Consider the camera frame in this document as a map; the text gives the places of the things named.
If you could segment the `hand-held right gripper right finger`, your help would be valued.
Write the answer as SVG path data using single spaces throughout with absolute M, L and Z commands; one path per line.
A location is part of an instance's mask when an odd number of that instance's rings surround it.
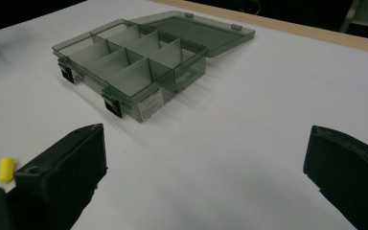
M 368 145 L 313 126 L 303 172 L 357 230 L 368 230 Z

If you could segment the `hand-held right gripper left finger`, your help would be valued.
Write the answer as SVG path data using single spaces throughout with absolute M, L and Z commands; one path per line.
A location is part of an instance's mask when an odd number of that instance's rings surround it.
M 104 126 L 70 132 L 14 173 L 16 230 L 71 230 L 106 171 Z

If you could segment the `small yellow capsule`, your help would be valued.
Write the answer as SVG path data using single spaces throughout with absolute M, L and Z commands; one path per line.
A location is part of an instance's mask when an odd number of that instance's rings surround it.
M 5 157 L 0 160 L 0 182 L 8 183 L 12 181 L 15 169 L 15 160 Z

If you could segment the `grey transparent compartment box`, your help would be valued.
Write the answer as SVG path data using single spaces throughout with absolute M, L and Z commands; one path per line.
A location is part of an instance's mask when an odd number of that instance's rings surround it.
M 206 59 L 253 39 L 237 24 L 167 11 L 118 19 L 53 47 L 61 74 L 102 96 L 117 117 L 142 123 L 204 75 Z

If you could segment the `grey metal stand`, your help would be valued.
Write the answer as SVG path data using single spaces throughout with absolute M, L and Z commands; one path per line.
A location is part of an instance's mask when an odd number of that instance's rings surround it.
M 368 0 L 353 0 L 339 31 L 346 33 L 352 24 L 368 27 Z

